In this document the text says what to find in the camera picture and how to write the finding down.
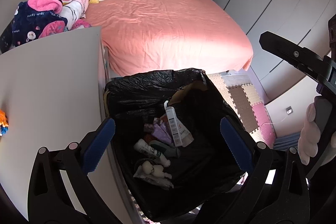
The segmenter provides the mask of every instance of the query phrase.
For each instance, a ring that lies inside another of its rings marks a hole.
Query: cable
[[[261,128],[262,128],[263,125],[265,125],[265,124],[278,124],[278,123],[283,122],[287,117],[288,117],[288,115],[287,115],[286,117],[284,117],[280,122],[264,122],[264,123],[260,126],[260,133],[261,133],[262,138],[263,138],[265,141],[268,141],[269,138],[270,138],[270,134],[268,135],[268,138],[267,138],[267,139],[264,138],[264,136],[263,136],[263,132],[262,132],[262,130],[261,130]]]

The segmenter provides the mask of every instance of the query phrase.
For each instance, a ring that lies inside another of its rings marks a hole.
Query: beige foam mat
[[[253,133],[251,133],[250,135],[256,143],[257,142],[264,142],[264,139],[261,135],[261,131],[260,131],[259,127],[255,131],[253,131]]]
[[[246,97],[248,101],[250,102],[250,105],[253,106],[257,103],[261,102],[261,98],[259,97],[259,94],[257,93],[257,90],[255,87],[251,84],[242,85],[241,86],[246,94]]]
[[[212,75],[207,75],[207,76],[209,77],[209,79],[211,80],[211,82],[213,82],[213,84],[216,86],[216,88],[218,89],[218,91],[221,93],[221,95],[223,96],[223,99],[225,100],[225,102],[227,102],[228,105],[239,116],[238,110],[237,110],[235,104],[233,103],[233,100],[231,98],[229,90],[227,89],[226,84],[224,83],[224,81],[222,79],[222,76],[219,73],[214,73]]]

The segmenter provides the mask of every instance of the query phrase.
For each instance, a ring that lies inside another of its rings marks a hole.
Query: pink bed sheet
[[[239,25],[212,0],[104,0],[86,20],[102,26],[112,70],[248,69],[253,50]]]

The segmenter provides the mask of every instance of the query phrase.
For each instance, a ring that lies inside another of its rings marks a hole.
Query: puzzle mat tile
[[[227,102],[229,104],[229,106],[238,115],[238,110],[237,110],[235,104],[233,103],[233,100],[231,98],[229,90],[227,89],[226,84],[224,83],[221,75],[219,73],[215,73],[215,74],[207,75],[207,76],[209,77],[209,79],[211,80],[211,82],[213,82],[213,84],[215,85],[215,87],[219,90],[219,92],[221,93],[221,95],[222,95],[223,99],[225,100],[225,102]]]
[[[258,128],[258,123],[254,116],[250,102],[248,101],[244,93],[244,90],[240,86],[232,87],[228,90],[238,110],[240,119],[245,127],[245,130],[249,133],[256,130]]]
[[[265,142],[261,132],[260,132],[260,128],[258,127],[255,131],[253,131],[252,133],[250,133],[251,137],[253,138],[253,140],[257,143],[257,142]]]
[[[257,93],[257,90],[253,85],[242,85],[242,88],[251,106],[262,102],[261,98],[259,97],[259,94]]]
[[[253,105],[252,110],[254,112],[258,126],[260,127],[262,138],[269,147],[273,147],[275,135],[264,104],[258,103]]]

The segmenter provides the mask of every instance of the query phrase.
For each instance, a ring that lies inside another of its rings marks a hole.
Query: orange toy
[[[2,110],[0,110],[0,124],[3,127],[8,127],[8,122],[7,122],[6,114]]]

